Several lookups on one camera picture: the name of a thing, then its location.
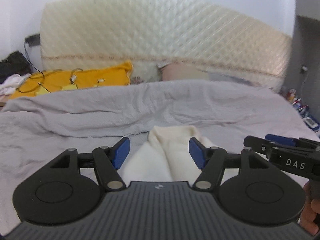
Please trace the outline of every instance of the human hand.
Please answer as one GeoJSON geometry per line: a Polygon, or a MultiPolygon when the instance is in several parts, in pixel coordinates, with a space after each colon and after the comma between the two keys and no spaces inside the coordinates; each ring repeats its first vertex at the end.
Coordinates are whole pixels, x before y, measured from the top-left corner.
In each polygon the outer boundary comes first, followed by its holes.
{"type": "Polygon", "coordinates": [[[307,182],[304,185],[303,190],[305,191],[307,198],[304,209],[301,213],[299,225],[310,234],[315,235],[318,232],[319,227],[313,222],[313,220],[315,220],[317,214],[320,213],[320,199],[311,200],[310,182],[307,182]]]}

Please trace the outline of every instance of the black gripper base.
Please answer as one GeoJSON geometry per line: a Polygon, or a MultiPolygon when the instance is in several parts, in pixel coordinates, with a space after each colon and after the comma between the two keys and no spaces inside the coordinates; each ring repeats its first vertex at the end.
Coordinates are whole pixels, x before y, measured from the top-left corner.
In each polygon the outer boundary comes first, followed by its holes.
{"type": "Polygon", "coordinates": [[[63,226],[22,222],[7,240],[311,240],[292,222],[258,227],[229,216],[208,192],[187,182],[132,182],[107,193],[91,214],[63,226]]]}

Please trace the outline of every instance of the gray blanket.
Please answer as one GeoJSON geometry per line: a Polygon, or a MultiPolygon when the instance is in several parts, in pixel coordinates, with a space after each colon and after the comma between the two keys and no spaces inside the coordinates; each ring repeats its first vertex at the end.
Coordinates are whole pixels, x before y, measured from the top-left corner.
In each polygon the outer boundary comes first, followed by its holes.
{"type": "Polygon", "coordinates": [[[0,233],[19,222],[15,187],[66,148],[89,152],[128,136],[128,161],[155,125],[194,125],[233,152],[248,134],[316,139],[280,96],[231,82],[156,82],[10,100],[0,113],[0,233]]]}

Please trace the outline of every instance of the white quilted mattress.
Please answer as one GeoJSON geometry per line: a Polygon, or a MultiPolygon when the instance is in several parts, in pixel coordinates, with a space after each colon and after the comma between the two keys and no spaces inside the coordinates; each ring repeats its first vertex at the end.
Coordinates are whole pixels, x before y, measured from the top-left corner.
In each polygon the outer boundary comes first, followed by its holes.
{"type": "Polygon", "coordinates": [[[247,15],[196,0],[61,0],[41,21],[45,69],[125,59],[183,61],[280,87],[291,38],[247,15]]]}

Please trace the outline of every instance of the blue gripper pad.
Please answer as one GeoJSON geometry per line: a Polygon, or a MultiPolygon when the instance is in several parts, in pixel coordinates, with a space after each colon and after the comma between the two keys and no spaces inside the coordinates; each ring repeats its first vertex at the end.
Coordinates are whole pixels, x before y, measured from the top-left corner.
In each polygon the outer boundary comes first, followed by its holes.
{"type": "Polygon", "coordinates": [[[205,167],[204,151],[206,148],[196,138],[189,140],[189,153],[197,165],[198,169],[202,170],[205,167]]]}
{"type": "Polygon", "coordinates": [[[272,142],[279,143],[281,145],[287,145],[287,146],[295,146],[296,145],[293,138],[270,134],[270,133],[265,136],[265,139],[272,141],[272,142]]]}
{"type": "Polygon", "coordinates": [[[113,146],[114,158],[112,165],[116,170],[119,170],[130,152],[130,140],[127,137],[123,137],[116,145],[113,146]]]}

